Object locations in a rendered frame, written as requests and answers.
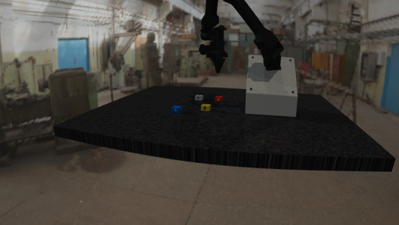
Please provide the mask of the red block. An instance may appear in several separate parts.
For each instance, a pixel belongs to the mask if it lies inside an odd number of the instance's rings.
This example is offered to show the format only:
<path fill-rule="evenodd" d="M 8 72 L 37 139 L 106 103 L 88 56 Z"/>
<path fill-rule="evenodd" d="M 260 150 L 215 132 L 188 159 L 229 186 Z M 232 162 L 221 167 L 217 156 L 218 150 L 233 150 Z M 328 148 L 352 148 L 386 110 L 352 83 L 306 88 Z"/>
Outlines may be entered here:
<path fill-rule="evenodd" d="M 223 101 L 223 96 L 216 96 L 215 101 L 222 102 Z"/>

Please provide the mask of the blue block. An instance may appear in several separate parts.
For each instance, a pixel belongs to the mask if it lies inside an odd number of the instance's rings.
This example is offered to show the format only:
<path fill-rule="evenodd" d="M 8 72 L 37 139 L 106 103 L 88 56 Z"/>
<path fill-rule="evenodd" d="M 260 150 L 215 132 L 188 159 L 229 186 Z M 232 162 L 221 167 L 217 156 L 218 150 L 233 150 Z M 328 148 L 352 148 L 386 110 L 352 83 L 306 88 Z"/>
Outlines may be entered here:
<path fill-rule="evenodd" d="M 181 113 L 182 112 L 182 106 L 173 106 L 171 108 L 172 113 Z"/>

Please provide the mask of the yellow block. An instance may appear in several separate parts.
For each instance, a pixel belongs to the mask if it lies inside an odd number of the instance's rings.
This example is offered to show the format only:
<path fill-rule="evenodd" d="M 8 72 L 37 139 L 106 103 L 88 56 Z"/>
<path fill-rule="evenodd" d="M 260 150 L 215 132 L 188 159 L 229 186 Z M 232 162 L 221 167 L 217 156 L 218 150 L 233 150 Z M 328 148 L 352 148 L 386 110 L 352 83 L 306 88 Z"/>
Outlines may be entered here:
<path fill-rule="evenodd" d="M 203 111 L 209 111 L 210 109 L 211 109 L 210 104 L 202 104 L 201 105 L 201 110 L 203 110 Z"/>

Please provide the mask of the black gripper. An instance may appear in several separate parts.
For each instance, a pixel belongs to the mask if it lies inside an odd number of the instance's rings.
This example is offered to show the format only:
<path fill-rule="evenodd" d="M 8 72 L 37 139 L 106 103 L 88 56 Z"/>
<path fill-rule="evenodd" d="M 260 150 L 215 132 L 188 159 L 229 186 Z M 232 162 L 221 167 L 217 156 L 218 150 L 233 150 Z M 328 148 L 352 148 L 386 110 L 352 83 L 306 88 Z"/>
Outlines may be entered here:
<path fill-rule="evenodd" d="M 215 71 L 219 73 L 225 62 L 225 58 L 223 57 L 228 57 L 228 53 L 224 51 L 224 40 L 211 40 L 211 44 L 213 51 L 208 52 L 206 58 L 212 58 L 210 60 L 214 63 Z"/>

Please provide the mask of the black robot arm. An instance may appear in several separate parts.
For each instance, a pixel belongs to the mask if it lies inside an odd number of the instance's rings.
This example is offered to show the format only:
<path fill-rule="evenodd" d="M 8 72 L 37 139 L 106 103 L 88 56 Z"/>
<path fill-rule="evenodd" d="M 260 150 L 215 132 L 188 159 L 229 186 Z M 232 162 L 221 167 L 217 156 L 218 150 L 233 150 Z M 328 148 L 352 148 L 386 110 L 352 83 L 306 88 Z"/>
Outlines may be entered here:
<path fill-rule="evenodd" d="M 262 22 L 257 18 L 245 0 L 223 1 L 231 4 L 238 11 L 249 28 L 254 32 L 254 43 L 258 49 L 260 49 L 266 70 L 281 70 L 280 53 L 284 50 L 284 47 L 273 32 L 263 26 Z M 200 30 L 200 37 L 205 41 L 224 40 L 224 30 L 226 30 L 226 27 L 219 25 L 219 27 L 214 28 L 219 23 L 217 4 L 218 0 L 206 0 L 206 11 L 202 18 L 202 29 Z M 212 52 L 212 44 L 200 44 L 199 51 L 201 55 L 205 55 L 210 51 Z"/>

